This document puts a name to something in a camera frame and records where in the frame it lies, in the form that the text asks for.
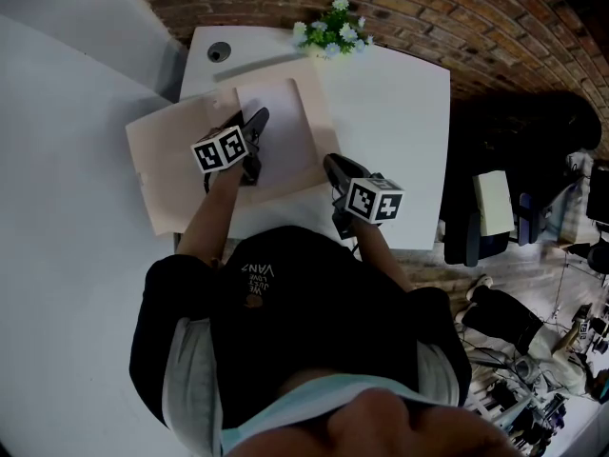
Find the flower bouquet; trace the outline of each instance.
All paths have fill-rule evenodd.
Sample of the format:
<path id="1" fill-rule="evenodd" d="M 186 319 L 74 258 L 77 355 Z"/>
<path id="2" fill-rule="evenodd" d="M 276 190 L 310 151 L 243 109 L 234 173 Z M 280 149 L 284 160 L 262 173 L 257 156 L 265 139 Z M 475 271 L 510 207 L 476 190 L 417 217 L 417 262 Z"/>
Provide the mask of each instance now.
<path id="1" fill-rule="evenodd" d="M 365 18 L 357 22 L 347 11 L 347 0 L 334 0 L 332 10 L 322 14 L 312 24 L 297 22 L 294 24 L 294 44 L 299 48 L 315 50 L 318 57 L 331 59 L 337 54 L 363 52 L 366 46 L 372 45 L 372 36 L 363 36 Z"/>

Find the white table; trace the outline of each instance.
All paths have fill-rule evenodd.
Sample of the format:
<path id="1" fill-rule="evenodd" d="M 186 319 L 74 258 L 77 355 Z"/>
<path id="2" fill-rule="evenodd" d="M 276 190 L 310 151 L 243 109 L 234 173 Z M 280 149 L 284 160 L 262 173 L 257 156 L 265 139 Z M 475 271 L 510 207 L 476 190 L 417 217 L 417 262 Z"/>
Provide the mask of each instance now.
<path id="1" fill-rule="evenodd" d="M 180 98 L 216 88 L 216 77 L 272 64 L 297 53 L 291 32 L 253 27 L 198 28 L 193 36 Z M 222 63 L 207 49 L 232 48 Z M 391 248 L 430 249 L 436 234 L 448 143 L 450 74 L 415 57 L 378 46 L 364 53 L 316 60 L 343 155 L 404 190 L 398 219 L 382 226 Z M 232 238 L 282 225 L 299 225 L 338 239 L 330 188 L 291 195 L 271 204 L 238 209 Z"/>

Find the brick wall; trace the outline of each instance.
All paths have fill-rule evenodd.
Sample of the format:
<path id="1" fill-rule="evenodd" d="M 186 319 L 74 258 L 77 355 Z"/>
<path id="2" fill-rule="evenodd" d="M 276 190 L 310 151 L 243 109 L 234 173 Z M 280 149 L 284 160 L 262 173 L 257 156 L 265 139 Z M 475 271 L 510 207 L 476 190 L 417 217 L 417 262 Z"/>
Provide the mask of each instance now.
<path id="1" fill-rule="evenodd" d="M 197 26 L 291 28 L 332 0 L 147 0 L 188 45 Z M 493 90 L 570 89 L 603 121 L 609 158 L 609 64 L 565 0 L 350 0 L 379 44 L 452 71 L 454 99 Z"/>

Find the black t-shirt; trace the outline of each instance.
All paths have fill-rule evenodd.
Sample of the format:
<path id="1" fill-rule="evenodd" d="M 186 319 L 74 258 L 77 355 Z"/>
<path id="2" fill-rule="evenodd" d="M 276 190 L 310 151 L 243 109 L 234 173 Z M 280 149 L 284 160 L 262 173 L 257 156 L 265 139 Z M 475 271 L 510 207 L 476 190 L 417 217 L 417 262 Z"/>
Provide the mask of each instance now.
<path id="1" fill-rule="evenodd" d="M 224 428 L 270 405 L 287 378 L 305 368 L 382 376 L 416 391 L 417 338 L 446 354 L 460 379 L 461 404 L 467 394 L 471 372 L 445 293 L 404 293 L 348 248 L 304 228 L 251 237 L 217 271 L 184 255 L 149 270 L 129 370 L 163 423 L 167 357 L 183 318 L 209 319 Z"/>

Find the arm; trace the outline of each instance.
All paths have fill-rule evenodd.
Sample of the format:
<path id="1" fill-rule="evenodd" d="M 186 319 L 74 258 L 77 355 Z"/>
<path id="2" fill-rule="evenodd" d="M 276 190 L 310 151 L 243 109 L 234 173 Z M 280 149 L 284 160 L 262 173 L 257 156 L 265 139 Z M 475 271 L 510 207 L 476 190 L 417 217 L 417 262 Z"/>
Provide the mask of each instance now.
<path id="1" fill-rule="evenodd" d="M 353 228 L 360 245 L 362 260 L 384 272 L 405 292 L 412 291 L 412 285 L 389 250 L 379 228 L 358 218 L 353 219 Z"/>
<path id="2" fill-rule="evenodd" d="M 218 174 L 184 232 L 176 254 L 197 257 L 210 267 L 214 259 L 222 259 L 243 173 L 243 162 L 239 162 Z"/>
<path id="3" fill-rule="evenodd" d="M 580 333 L 580 322 L 573 324 L 573 328 L 571 328 L 567 334 L 562 337 L 559 342 L 552 348 L 552 355 L 559 350 L 563 350 L 564 348 L 571 347 L 571 345 L 575 342 L 575 339 L 578 337 Z"/>

